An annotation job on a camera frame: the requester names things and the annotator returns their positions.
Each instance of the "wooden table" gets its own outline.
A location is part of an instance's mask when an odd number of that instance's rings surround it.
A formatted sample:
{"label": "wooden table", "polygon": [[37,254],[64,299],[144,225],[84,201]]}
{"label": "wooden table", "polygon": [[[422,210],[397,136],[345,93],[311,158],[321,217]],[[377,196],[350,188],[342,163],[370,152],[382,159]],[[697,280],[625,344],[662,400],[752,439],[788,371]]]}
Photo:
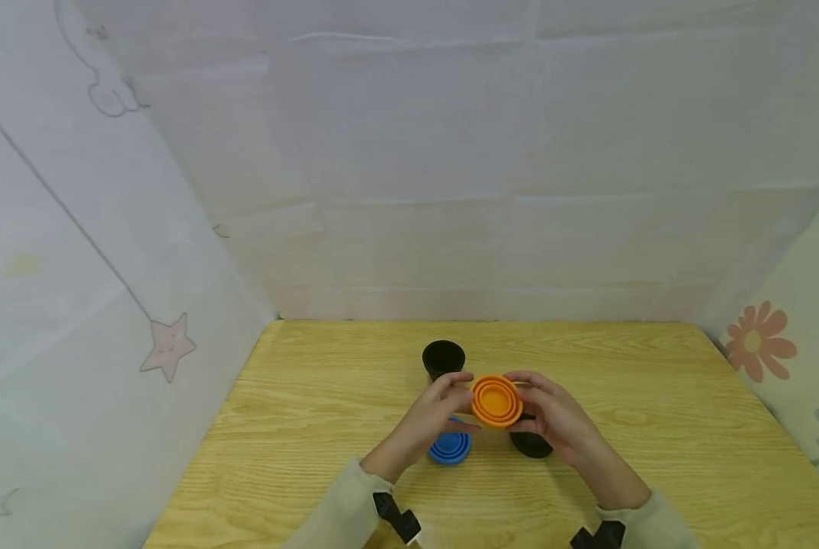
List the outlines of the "wooden table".
{"label": "wooden table", "polygon": [[[278,547],[345,462],[426,386],[426,343],[477,376],[541,372],[685,516],[703,547],[819,548],[819,474],[705,335],[664,323],[272,323],[145,548]],[[457,467],[427,458],[396,489],[431,547],[564,548],[598,524],[558,459],[475,435]],[[368,547],[402,547],[383,524]]]}

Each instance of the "orange silicone cup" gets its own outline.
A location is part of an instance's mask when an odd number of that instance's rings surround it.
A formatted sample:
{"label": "orange silicone cup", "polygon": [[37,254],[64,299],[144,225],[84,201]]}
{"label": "orange silicone cup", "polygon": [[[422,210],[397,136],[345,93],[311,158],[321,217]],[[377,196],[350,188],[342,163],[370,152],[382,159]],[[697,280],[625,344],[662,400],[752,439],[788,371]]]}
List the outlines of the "orange silicone cup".
{"label": "orange silicone cup", "polygon": [[519,420],[523,404],[517,388],[501,376],[483,376],[471,388],[474,399],[470,409],[489,427],[503,429]]}

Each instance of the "black collapsible cup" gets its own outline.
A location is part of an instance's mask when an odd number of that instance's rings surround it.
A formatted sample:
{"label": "black collapsible cup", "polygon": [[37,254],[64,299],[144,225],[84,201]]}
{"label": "black collapsible cup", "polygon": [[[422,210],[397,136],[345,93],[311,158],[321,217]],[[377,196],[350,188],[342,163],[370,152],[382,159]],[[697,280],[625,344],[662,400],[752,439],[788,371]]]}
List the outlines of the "black collapsible cup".
{"label": "black collapsible cup", "polygon": [[[524,419],[535,419],[535,416],[523,414],[519,417],[519,421]],[[553,446],[547,444],[541,435],[535,433],[510,433],[510,441],[517,447],[517,450],[530,458],[546,458],[553,452]]]}
{"label": "black collapsible cup", "polygon": [[431,381],[451,371],[461,371],[464,367],[464,351],[454,342],[441,339],[428,343],[422,351],[422,364],[428,371]]}

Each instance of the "wrist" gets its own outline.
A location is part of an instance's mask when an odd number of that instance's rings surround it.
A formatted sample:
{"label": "wrist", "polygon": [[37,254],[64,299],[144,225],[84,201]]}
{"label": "wrist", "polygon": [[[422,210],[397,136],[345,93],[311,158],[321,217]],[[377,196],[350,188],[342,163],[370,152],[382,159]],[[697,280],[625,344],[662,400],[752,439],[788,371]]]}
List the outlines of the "wrist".
{"label": "wrist", "polygon": [[400,475],[410,466],[404,458],[405,453],[397,448],[391,435],[388,435],[361,459],[360,468],[367,474],[374,474],[392,484],[397,484]]}
{"label": "wrist", "polygon": [[644,480],[604,438],[580,456],[575,469],[602,509],[639,509],[650,499]]}

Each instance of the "beige sleeve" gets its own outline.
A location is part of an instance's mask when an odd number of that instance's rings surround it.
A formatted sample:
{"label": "beige sleeve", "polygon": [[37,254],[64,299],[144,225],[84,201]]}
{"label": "beige sleeve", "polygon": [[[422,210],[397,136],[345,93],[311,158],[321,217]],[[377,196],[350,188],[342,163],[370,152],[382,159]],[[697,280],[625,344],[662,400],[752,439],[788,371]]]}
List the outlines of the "beige sleeve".
{"label": "beige sleeve", "polygon": [[671,503],[657,490],[640,509],[606,511],[598,508],[601,520],[619,520],[627,531],[622,549],[697,549],[699,545]]}
{"label": "beige sleeve", "polygon": [[391,493],[393,486],[360,468],[352,459],[324,493],[309,518],[282,549],[360,549],[379,524],[374,492]]}

